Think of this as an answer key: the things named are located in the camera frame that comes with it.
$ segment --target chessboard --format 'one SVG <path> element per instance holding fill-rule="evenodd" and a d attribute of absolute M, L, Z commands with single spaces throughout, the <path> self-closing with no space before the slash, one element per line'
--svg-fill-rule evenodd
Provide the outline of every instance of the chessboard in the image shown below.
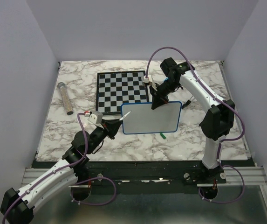
<path fill-rule="evenodd" d="M 145 71 L 97 74 L 96 110 L 103 115 L 121 114 L 121 105 L 149 101 Z"/>

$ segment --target white marble countertop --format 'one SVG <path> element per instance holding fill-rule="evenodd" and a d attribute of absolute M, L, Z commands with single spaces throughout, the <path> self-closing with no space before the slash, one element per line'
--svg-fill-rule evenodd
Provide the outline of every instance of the white marble countertop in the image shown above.
<path fill-rule="evenodd" d="M 165 79 L 159 65 L 151 62 L 149 74 L 156 82 Z M 226 87 L 216 61 L 191 61 L 198 74 L 220 96 L 229 99 Z M 96 107 L 96 83 L 98 72 L 145 70 L 147 61 L 83 61 L 62 62 L 57 84 L 64 82 L 74 114 L 67 115 L 58 89 L 54 91 L 47 122 L 37 155 L 37 161 L 57 161 L 70 148 L 74 135 L 80 131 L 76 115 Z M 186 102 L 191 97 L 187 89 L 169 95 L 169 100 Z M 153 160 L 201 160 L 204 155 L 205 136 L 199 127 L 205 113 L 196 100 L 182 110 L 178 130 L 165 133 L 164 140 L 159 134 L 124 135 L 122 128 L 115 140 L 106 138 L 103 147 L 90 154 L 91 161 L 153 161 Z M 91 133 L 95 126 L 82 118 L 85 130 Z M 236 122 L 228 138 L 240 134 Z M 242 140 L 225 142 L 221 154 L 223 160 L 246 160 Z"/>

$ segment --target green marker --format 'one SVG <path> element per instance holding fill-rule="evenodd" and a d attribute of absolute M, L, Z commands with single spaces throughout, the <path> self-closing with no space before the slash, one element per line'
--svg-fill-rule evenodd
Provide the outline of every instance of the green marker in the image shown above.
<path fill-rule="evenodd" d="M 165 136 L 163 133 L 160 133 L 160 136 L 161 136 L 163 139 L 166 139 L 166 136 Z"/>

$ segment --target wall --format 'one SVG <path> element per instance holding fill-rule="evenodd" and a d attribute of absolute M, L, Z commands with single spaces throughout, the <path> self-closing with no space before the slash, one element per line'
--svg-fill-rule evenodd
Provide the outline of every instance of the wall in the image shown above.
<path fill-rule="evenodd" d="M 226 57 L 224 69 L 245 120 L 254 159 L 267 174 L 267 0 L 260 0 Z"/>
<path fill-rule="evenodd" d="M 27 0 L 59 60 L 223 60 L 257 0 Z M 167 51 L 157 55 L 179 54 Z"/>
<path fill-rule="evenodd" d="M 0 205 L 33 161 L 57 69 L 25 0 L 0 0 Z"/>

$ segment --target gray floor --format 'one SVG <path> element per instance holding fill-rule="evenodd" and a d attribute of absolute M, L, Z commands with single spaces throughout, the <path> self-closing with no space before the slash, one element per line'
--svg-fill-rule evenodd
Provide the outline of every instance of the gray floor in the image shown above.
<path fill-rule="evenodd" d="M 233 199 L 240 187 L 222 187 L 219 200 Z M 90 196 L 104 202 L 110 196 Z M 118 195 L 111 204 L 96 207 L 71 203 L 69 189 L 49 201 L 32 224 L 267 224 L 267 211 L 258 186 L 246 187 L 243 198 L 220 205 L 198 195 Z"/>

